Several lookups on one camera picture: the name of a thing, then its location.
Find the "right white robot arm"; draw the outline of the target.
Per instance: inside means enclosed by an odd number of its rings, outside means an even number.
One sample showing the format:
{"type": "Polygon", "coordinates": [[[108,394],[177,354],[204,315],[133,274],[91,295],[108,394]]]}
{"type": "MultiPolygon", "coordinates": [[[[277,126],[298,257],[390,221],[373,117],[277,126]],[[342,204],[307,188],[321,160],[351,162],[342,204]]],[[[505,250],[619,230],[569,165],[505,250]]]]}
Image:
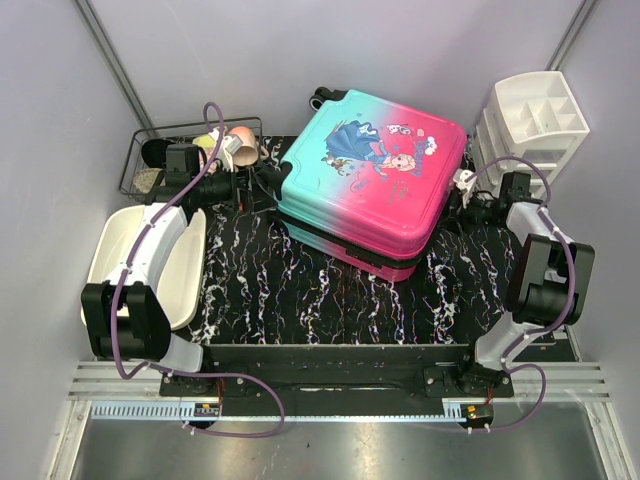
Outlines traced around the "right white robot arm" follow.
{"type": "Polygon", "coordinates": [[[580,318],[595,261],[593,247],[566,235],[547,206],[531,197],[531,175],[508,172],[490,207],[521,244],[508,282],[505,312],[473,344],[453,374],[457,390],[480,396],[510,379],[516,357],[531,343],[580,318]]]}

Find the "pink and teal kids suitcase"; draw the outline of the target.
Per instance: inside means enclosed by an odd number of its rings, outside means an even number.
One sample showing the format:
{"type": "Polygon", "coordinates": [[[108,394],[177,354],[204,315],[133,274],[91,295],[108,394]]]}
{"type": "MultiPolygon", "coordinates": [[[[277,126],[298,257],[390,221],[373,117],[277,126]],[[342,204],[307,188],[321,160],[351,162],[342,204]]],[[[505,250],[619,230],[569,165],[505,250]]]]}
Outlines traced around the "pink and teal kids suitcase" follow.
{"type": "Polygon", "coordinates": [[[319,87],[276,170],[291,238],[390,282],[408,279],[449,199],[467,143],[455,122],[356,90],[319,87]]]}

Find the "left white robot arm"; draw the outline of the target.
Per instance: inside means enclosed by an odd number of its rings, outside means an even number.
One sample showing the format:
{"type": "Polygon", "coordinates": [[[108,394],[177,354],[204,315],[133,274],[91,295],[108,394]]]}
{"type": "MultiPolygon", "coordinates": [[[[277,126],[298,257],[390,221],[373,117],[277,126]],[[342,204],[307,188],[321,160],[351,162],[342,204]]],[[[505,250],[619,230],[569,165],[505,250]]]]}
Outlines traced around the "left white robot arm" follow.
{"type": "Polygon", "coordinates": [[[196,396],[215,386],[216,372],[203,363],[204,350],[172,331],[157,297],[169,257],[196,212],[206,206],[237,201],[234,156],[242,142],[226,135],[207,152],[196,144],[171,144],[165,153],[164,177],[151,187],[134,238],[117,266],[81,293],[92,352],[111,359],[124,379],[123,366],[181,375],[181,384],[196,396]]]}

